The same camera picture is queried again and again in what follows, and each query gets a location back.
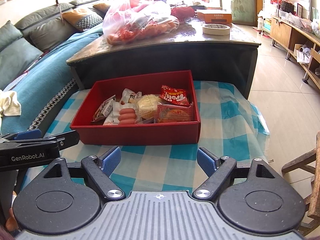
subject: coffee table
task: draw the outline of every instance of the coffee table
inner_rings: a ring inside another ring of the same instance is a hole
[[[204,34],[203,24],[193,18],[171,33],[115,46],[101,36],[67,64],[81,90],[104,79],[190,69],[194,80],[234,84],[247,99],[261,44],[234,24],[227,36]]]

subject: black woven basket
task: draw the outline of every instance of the black woven basket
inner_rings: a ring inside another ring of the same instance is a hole
[[[293,13],[294,11],[294,5],[292,3],[289,3],[287,1],[282,1],[280,5],[280,9],[287,13]]]

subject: gray ridged plate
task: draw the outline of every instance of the gray ridged plate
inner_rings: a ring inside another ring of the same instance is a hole
[[[217,214],[210,202],[189,197],[187,191],[135,192],[120,201],[108,202],[100,215],[87,226],[54,240],[298,240],[290,232],[262,237],[237,231]],[[19,240],[44,240],[48,236],[22,232]]]

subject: sofa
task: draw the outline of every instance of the sofa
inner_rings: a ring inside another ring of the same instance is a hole
[[[100,0],[61,3],[62,15],[90,9],[102,22]],[[68,98],[78,90],[66,60],[103,34],[102,23],[83,32],[61,19],[56,5],[0,28],[0,89],[17,92],[20,116],[4,116],[1,134],[40,129],[44,135]]]

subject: marble tabletop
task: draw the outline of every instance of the marble tabletop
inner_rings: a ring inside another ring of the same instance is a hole
[[[245,33],[234,24],[226,24],[230,26],[230,35],[218,36],[209,35],[202,32],[202,25],[205,23],[198,18],[193,18],[187,23],[180,24],[179,28],[170,33],[162,34],[154,38],[134,41],[132,43],[121,45],[109,45],[101,36],[95,41],[88,44],[79,52],[74,54],[67,60],[67,64],[81,61],[89,57],[94,57],[101,54],[107,54],[114,51],[134,49],[138,47],[146,47],[153,45],[161,45],[165,43],[182,43],[182,42],[211,42],[211,43],[236,43],[245,45],[259,46],[252,36]]]

